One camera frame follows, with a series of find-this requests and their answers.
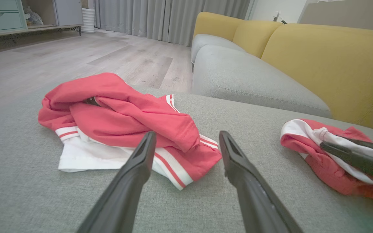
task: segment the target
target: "white planter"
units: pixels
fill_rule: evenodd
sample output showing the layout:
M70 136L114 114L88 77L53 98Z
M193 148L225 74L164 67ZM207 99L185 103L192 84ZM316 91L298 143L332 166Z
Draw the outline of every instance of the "white planter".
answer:
M95 10L83 8L83 26L81 27L84 33L95 32Z

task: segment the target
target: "folded fabric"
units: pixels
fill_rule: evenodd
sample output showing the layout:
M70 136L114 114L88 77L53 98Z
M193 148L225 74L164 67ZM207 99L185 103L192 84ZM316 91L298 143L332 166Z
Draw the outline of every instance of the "folded fabric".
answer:
M281 145L300 153L315 174L328 186L344 195L361 195L373 199L373 178L342 159L320 148L323 141L373 157L373 149L357 145L343 137L372 142L354 127L347 130L308 119L286 122L281 129Z
M221 159L218 144L175 108L173 95L139 93L113 73L60 84L42 104L39 123L64 143L61 171L119 169L148 131L156 133L152 169L179 190Z

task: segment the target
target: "gray curtain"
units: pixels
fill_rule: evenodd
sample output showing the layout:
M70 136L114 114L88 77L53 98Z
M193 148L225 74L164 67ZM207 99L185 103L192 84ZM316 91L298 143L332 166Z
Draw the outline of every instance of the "gray curtain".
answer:
M244 19L250 0L95 0L96 27L190 46L202 11Z

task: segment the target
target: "gray upholstery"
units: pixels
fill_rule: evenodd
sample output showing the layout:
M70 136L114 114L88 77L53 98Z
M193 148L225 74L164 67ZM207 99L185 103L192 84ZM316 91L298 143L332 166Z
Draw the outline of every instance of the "gray upholstery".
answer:
M199 51L192 93L331 118L323 100L294 79L249 53L220 46Z
M52 87L0 111L0 233L75 232L117 172L57 170L62 143L37 122L40 100ZM219 130L229 131L306 233L373 232L372 200L332 190L279 142L282 125L295 118L343 129L352 124L191 94L176 94L175 106L192 116L203 135L218 140ZM373 139L373 129L356 127ZM244 232L237 193L223 169L220 161L182 191L153 172L143 187L133 232Z
M203 46L206 46L206 45L218 45L218 46L222 46L225 48L230 48L230 49L244 52L243 48L241 48L237 44L234 44L232 41L229 41L222 37L217 37L217 36L207 35L207 34L198 34L194 37L194 40L192 41L192 46L191 46L192 64L195 64L195 57L197 56L198 51Z

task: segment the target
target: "cabinet door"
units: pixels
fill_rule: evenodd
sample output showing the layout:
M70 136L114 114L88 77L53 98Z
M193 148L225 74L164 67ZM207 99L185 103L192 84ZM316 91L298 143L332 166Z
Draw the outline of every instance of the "cabinet door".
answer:
M55 0L59 26L83 24L80 0Z

